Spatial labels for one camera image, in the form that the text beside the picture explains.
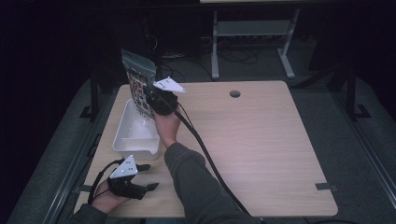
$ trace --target table surface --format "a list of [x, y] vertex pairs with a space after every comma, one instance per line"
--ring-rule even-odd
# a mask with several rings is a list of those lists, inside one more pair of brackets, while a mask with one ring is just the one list
[[[224, 181], [251, 215], [327, 217], [337, 213], [331, 191], [317, 190], [317, 183], [327, 181], [284, 82], [183, 83], [182, 86], [187, 92], [177, 94], [179, 102], [205, 142]], [[241, 96], [233, 98], [230, 91], [239, 91]], [[129, 86], [122, 86], [85, 185], [92, 185], [107, 164], [120, 158], [112, 144], [130, 98]], [[203, 153], [183, 124], [177, 140]], [[184, 217], [183, 206], [163, 161], [164, 151], [161, 146], [156, 161], [137, 161], [137, 164], [151, 164], [151, 169], [133, 179], [133, 183], [141, 185], [158, 182], [159, 187], [141, 201], [123, 204], [111, 216]], [[76, 211], [87, 202], [88, 195], [88, 192], [80, 193]]]

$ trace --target person's right hand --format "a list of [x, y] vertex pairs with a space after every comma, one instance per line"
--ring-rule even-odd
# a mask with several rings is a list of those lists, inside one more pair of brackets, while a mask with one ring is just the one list
[[175, 113], [171, 113], [170, 115], [166, 116], [159, 115], [155, 112], [153, 114], [157, 133], [163, 141], [165, 147], [169, 148], [177, 141], [177, 130], [180, 126], [181, 120], [175, 115]]

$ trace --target white tray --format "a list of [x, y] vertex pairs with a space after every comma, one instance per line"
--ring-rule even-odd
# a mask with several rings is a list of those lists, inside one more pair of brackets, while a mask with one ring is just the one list
[[155, 121], [143, 117], [137, 111], [134, 101], [129, 100], [122, 113], [113, 149], [123, 158], [133, 154], [138, 161], [153, 161], [159, 157], [160, 142]]

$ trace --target dark floor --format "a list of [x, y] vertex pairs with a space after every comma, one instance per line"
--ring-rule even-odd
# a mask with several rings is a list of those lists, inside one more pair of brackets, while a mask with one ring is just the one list
[[[95, 55], [101, 55], [100, 64], [105, 65], [100, 69], [99, 81], [103, 77], [106, 80], [106, 76], [116, 78], [109, 85], [102, 85], [96, 119], [81, 118], [84, 108], [92, 105], [91, 70], [86, 63], [98, 62], [98, 57], [93, 57], [93, 62], [87, 59], [90, 58], [87, 50], [93, 49], [93, 45], [86, 48], [86, 39], [92, 34], [82, 32], [86, 24], [78, 23], [88, 15], [70, 17], [59, 10], [58, 5], [49, 4], [49, 7], [52, 13], [46, 14], [31, 1], [4, 7], [10, 10], [6, 13], [8, 23], [4, 22], [8, 25], [2, 30], [8, 35], [2, 46], [2, 57], [6, 56], [2, 66], [6, 69], [2, 67], [5, 75], [1, 76], [0, 140], [2, 176], [6, 181], [2, 181], [1, 190], [8, 193], [1, 196], [7, 206], [2, 206], [0, 222], [6, 222], [11, 212], [8, 223], [12, 224], [56, 223], [70, 216], [77, 198], [74, 192], [83, 183], [89, 167], [87, 154], [94, 151], [93, 143], [104, 129], [117, 86], [126, 78], [117, 68], [111, 69], [117, 67], [113, 66], [112, 52], [108, 54], [108, 49], [114, 46], [104, 46], [105, 51], [94, 49]], [[95, 30], [94, 35], [106, 31]], [[221, 49], [219, 81], [284, 80], [290, 87], [302, 83], [318, 74], [309, 69], [318, 39], [299, 37], [293, 39], [288, 53], [295, 79], [286, 78], [276, 54], [282, 39], [265, 39], [259, 44], [244, 40], [244, 45], [249, 46], [245, 49]], [[93, 38], [93, 42], [101, 43], [104, 39]], [[381, 49], [375, 50], [379, 51], [367, 58], [381, 55]], [[209, 52], [199, 52], [201, 57], [157, 58], [156, 62], [164, 76], [173, 74], [178, 82], [213, 81], [206, 71], [210, 71]], [[167, 52], [166, 55], [176, 54], [178, 52]], [[361, 68], [370, 67], [367, 64], [361, 64]], [[368, 119], [352, 121], [346, 114], [346, 86], [336, 93], [327, 88], [333, 73], [304, 89], [290, 88], [323, 172], [334, 186], [333, 196], [339, 213], [335, 217], [307, 219], [267, 217], [268, 223], [329, 219], [370, 224], [396, 222], [395, 191], [391, 191], [396, 189], [393, 184], [396, 123], [388, 106], [394, 103], [394, 93], [384, 91], [395, 84], [394, 77], [373, 82], [373, 77], [390, 76], [392, 67], [384, 65], [384, 60], [374, 64], [370, 69], [372, 76], [359, 77], [358, 74], [356, 89], [355, 105], [367, 108], [371, 115]], [[384, 87], [382, 90], [378, 89], [378, 83]], [[110, 218], [108, 223], [129, 221]]]

